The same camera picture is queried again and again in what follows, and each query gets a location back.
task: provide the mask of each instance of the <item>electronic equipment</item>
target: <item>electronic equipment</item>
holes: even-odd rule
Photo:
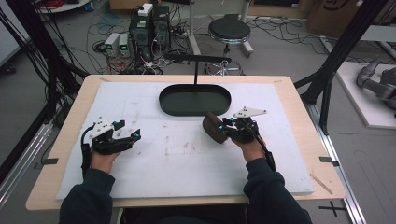
[[[131,44],[128,34],[120,34],[120,55],[121,57],[131,57]]]
[[[138,62],[150,62],[153,60],[152,51],[156,45],[154,39],[154,24],[152,22],[152,11],[148,16],[133,14],[129,26],[129,34],[132,39],[134,55]]]
[[[154,32],[157,46],[162,49],[171,47],[169,6],[157,6],[153,12]]]
[[[218,119],[212,112],[208,112],[204,117],[202,125],[205,132],[219,144],[225,142],[229,137],[243,144],[252,142],[256,139],[262,146],[268,166],[272,171],[275,171],[274,156],[260,139],[257,122],[251,119],[252,116],[265,114],[266,112],[266,110],[244,107],[233,114],[234,118],[223,118],[222,120]]]
[[[105,42],[108,57],[117,57],[120,53],[120,34],[113,33]]]

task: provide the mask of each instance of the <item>white paper sheet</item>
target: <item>white paper sheet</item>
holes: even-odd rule
[[[243,195],[248,171],[242,152],[231,140],[220,145],[202,127],[203,117],[173,117],[161,111],[160,92],[171,83],[115,83],[101,85],[80,135],[99,117],[125,119],[114,138],[141,129],[142,139],[114,162],[114,198],[189,197]],[[312,193],[289,123],[273,84],[221,84],[232,102],[219,118],[231,118],[243,106],[265,109],[253,117],[261,136],[274,154],[276,169],[285,177],[291,193]],[[67,163],[57,199],[82,182],[80,139]],[[91,143],[88,136],[85,142]]]

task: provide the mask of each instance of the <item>table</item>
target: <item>table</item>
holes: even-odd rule
[[[102,82],[174,82],[193,83],[194,76],[89,76],[85,79],[70,110],[64,126],[49,154],[58,158],[57,164],[45,165],[26,202],[29,210],[59,209],[62,201],[56,194],[79,130],[91,108],[93,99]],[[311,176],[315,192],[309,195],[294,195],[296,200],[342,199],[346,191],[331,162],[321,162],[319,157],[328,157],[314,125],[309,118],[300,96],[288,77],[268,76],[201,76],[198,83],[273,83],[290,122],[290,127],[301,150],[306,168]],[[114,200],[114,207],[161,206],[186,204],[247,203],[245,196],[210,196],[185,198],[150,198]]]

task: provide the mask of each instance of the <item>stand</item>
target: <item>stand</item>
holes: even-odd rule
[[[163,112],[172,116],[204,116],[207,112],[221,115],[227,112],[231,103],[231,94],[221,86],[197,84],[198,62],[222,63],[230,58],[165,54],[165,59],[175,61],[195,61],[194,84],[177,84],[161,91],[160,106]]]
[[[200,55],[201,51],[198,48],[198,44],[197,44],[197,41],[194,36],[194,4],[195,4],[195,1],[190,0],[190,30],[187,31],[187,35],[190,40],[192,53],[194,55]],[[241,13],[241,21],[242,22],[246,22],[249,5],[250,5],[250,0],[245,0],[245,3],[242,7],[242,13]],[[253,48],[250,46],[248,41],[243,43],[243,46],[244,46],[245,50],[247,51],[247,56],[250,57],[250,54],[252,54],[254,52]]]

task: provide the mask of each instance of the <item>cardboard box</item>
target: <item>cardboard box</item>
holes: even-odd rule
[[[300,4],[302,2],[306,2],[309,5],[309,2],[312,2],[312,0],[300,0],[299,6],[297,7],[258,5],[255,4],[254,1],[251,1],[247,14],[249,16],[303,19],[308,15],[308,11],[300,9]]]
[[[132,9],[150,3],[150,0],[109,0],[111,9]]]
[[[309,33],[340,37],[356,12],[356,1],[317,0],[306,21]]]
[[[309,13],[314,5],[315,0],[300,0],[298,9],[302,12]]]

